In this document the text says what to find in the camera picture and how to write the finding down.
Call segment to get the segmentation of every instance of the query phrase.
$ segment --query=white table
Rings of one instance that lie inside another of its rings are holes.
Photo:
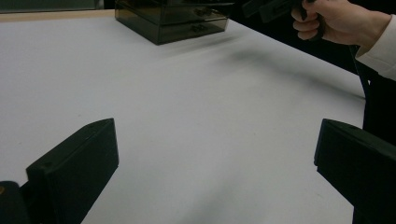
[[[0,180],[116,121],[120,167],[85,224],[349,224],[313,163],[321,120],[362,124],[353,74],[230,21],[155,46],[100,18],[0,22]]]

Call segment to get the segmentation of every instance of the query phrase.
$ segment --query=white shirt cuff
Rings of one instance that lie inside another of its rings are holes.
[[[373,68],[381,76],[396,80],[396,16],[392,15],[389,25],[373,47],[365,51],[360,48],[356,59]]]

